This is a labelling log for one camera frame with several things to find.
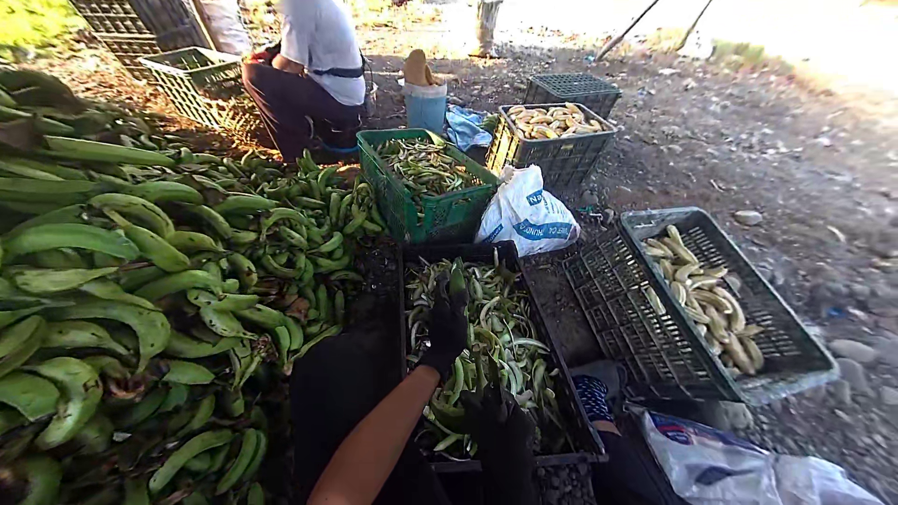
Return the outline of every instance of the black pants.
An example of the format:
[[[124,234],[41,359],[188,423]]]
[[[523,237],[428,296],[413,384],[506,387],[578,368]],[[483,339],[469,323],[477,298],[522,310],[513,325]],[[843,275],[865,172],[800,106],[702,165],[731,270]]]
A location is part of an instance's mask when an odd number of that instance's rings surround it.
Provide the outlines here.
[[[361,125],[361,105],[344,105],[311,78],[261,63],[243,65],[243,87],[250,94],[265,128],[285,163],[292,163],[312,145],[315,133],[337,147],[355,144]]]
[[[599,431],[599,437],[605,445],[608,462],[593,468],[593,490],[597,498],[604,497],[605,503],[688,505],[674,492],[644,441],[637,443],[607,431]]]

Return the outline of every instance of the belt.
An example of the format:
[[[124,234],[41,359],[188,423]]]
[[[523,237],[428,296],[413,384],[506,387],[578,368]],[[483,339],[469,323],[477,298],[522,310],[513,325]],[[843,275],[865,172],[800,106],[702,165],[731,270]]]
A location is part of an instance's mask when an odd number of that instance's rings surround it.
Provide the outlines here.
[[[359,68],[328,68],[327,70],[313,70],[315,75],[335,75],[336,77],[346,77],[347,79],[355,79],[365,74],[365,69]]]

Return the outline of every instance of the black glove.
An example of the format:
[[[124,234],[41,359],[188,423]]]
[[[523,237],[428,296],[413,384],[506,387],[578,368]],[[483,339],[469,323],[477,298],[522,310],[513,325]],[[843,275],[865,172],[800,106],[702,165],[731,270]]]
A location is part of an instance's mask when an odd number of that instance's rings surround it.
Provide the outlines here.
[[[483,395],[462,391],[465,430],[477,442],[486,503],[536,505],[533,481],[535,426],[506,389],[493,385]]]
[[[434,368],[445,381],[455,359],[468,345],[468,318],[464,315],[468,290],[450,297],[446,292],[448,278],[437,282],[436,300],[430,310],[430,348],[421,356],[418,366]]]

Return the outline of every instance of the dirt ground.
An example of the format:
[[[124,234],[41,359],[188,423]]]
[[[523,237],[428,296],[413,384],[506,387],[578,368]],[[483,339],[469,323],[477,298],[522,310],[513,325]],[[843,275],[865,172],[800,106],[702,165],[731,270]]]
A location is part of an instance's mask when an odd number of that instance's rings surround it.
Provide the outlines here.
[[[751,407],[740,421],[731,413],[742,406],[708,406],[711,417],[772,450],[842,465],[881,499],[898,503],[898,136],[878,115],[889,110],[886,103],[849,101],[792,75],[640,48],[596,65],[582,40],[546,31],[535,35],[554,47],[503,46],[501,58],[467,58],[443,49],[441,40],[472,30],[442,24],[438,6],[390,10],[357,29],[379,88],[369,128],[404,123],[396,79],[414,48],[434,58],[450,100],[476,110],[519,103],[533,74],[589,72],[618,85],[623,95],[611,120],[620,131],[607,163],[587,187],[558,195],[570,208],[592,206],[578,213],[585,239],[601,233],[607,209],[707,210],[831,346],[843,374],[828,386]],[[157,91],[112,61],[101,49],[78,47],[34,65],[82,95],[174,115]],[[169,124],[212,147],[241,147],[188,120]],[[740,225],[738,210],[756,210],[763,220]],[[557,257],[528,264],[534,277],[546,279],[537,297],[545,314],[556,315],[547,324],[564,335],[566,360],[575,366],[599,350]]]

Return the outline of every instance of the green plastic crate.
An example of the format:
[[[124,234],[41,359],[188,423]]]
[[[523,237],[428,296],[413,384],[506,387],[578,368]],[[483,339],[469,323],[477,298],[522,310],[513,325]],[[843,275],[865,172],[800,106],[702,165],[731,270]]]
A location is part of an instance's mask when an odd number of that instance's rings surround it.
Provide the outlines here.
[[[185,48],[140,58],[178,112],[222,128],[222,103],[243,93],[240,57],[205,48]]]
[[[410,244],[473,242],[480,217],[493,198],[498,179],[452,144],[425,129],[377,129],[356,134],[362,161],[362,173],[374,187],[377,207],[397,242]],[[464,164],[465,169],[483,185],[452,191],[438,197],[422,197],[424,218],[411,200],[411,193],[376,153],[376,148],[392,138],[424,138],[443,142],[446,154]]]

